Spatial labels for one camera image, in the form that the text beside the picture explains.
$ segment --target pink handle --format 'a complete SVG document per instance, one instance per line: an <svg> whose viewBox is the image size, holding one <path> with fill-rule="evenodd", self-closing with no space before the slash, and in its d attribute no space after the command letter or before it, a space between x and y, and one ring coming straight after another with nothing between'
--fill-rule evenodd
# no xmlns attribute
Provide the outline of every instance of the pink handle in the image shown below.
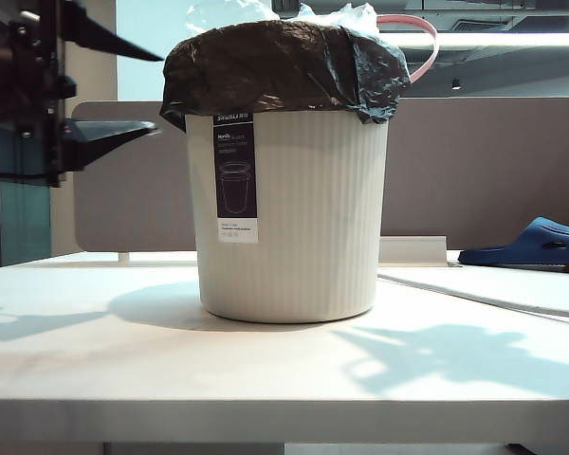
<svg viewBox="0 0 569 455"><path fill-rule="evenodd" d="M411 26L416 26L422 28L424 31L427 31L432 38L434 39L433 43L433 51L432 55L422 64L419 68L417 68L413 74L411 75L411 83L414 83L419 78L421 78L426 71L430 69L434 61L436 60L436 56L438 55L438 32L434 26L422 19L421 17L411 16L409 14L380 14L377 17L378 24L390 24L390 23L397 23L397 24L409 24Z"/></svg>

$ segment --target gray partition panel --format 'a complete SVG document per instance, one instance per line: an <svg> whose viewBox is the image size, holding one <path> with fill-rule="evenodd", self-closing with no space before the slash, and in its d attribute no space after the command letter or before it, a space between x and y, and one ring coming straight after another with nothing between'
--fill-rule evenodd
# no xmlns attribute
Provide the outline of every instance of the gray partition panel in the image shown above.
<svg viewBox="0 0 569 455"><path fill-rule="evenodd" d="M159 117L159 105L86 102L74 111L163 129L76 174L83 249L194 249L185 136ZM449 248L499 245L538 215L569 225L569 98L400 103L388 138L382 235L447 235Z"/></svg>
<svg viewBox="0 0 569 455"><path fill-rule="evenodd" d="M84 102L72 117L149 120L160 135L129 142L76 173L76 239L86 251L193 250L185 135L157 101Z"/></svg>
<svg viewBox="0 0 569 455"><path fill-rule="evenodd" d="M569 98L403 100L388 137L382 234L504 245L569 225Z"/></svg>

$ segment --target black label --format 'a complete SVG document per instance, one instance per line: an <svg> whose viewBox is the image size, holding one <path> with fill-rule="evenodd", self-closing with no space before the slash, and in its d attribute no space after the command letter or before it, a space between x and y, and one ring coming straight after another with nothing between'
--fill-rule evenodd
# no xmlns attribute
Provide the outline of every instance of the black label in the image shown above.
<svg viewBox="0 0 569 455"><path fill-rule="evenodd" d="M252 114L213 117L218 218L257 218Z"/></svg>

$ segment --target black garbage bag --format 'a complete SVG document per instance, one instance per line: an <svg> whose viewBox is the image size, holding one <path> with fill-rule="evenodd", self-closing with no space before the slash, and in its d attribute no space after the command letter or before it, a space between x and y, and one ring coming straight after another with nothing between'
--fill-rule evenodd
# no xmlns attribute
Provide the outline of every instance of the black garbage bag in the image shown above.
<svg viewBox="0 0 569 455"><path fill-rule="evenodd" d="M183 131L187 114L346 110L383 123L411 84L397 47L298 21L215 28L183 41L164 78L160 115Z"/></svg>

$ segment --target desk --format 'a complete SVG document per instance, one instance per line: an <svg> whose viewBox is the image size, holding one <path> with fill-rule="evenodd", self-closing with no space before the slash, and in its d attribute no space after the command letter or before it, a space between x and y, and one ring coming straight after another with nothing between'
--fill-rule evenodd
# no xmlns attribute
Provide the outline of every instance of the desk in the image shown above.
<svg viewBox="0 0 569 455"><path fill-rule="evenodd" d="M0 269L0 440L561 439L567 322L382 281L357 318L232 321L201 309L194 253Z"/></svg>

